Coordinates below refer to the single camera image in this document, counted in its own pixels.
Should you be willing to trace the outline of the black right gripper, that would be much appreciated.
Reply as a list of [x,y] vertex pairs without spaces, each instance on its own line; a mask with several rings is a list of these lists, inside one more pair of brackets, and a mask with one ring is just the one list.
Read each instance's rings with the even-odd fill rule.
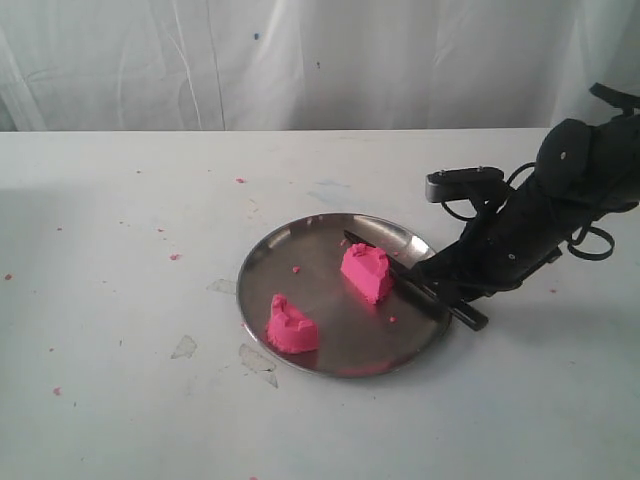
[[560,244],[569,235],[569,199],[518,189],[472,242],[415,263],[408,276],[446,307],[457,308],[519,288],[562,256]]

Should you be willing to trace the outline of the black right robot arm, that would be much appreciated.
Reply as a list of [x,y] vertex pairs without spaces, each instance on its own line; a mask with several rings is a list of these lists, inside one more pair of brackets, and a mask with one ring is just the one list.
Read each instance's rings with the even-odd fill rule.
[[529,176],[518,186],[494,167],[435,172],[426,198],[447,206],[468,200],[476,213],[459,239],[411,267],[406,276],[448,304],[471,302],[519,288],[562,254],[608,259],[587,252],[588,235],[615,241],[596,222],[639,205],[639,117],[620,115],[599,126],[567,119],[543,140]]

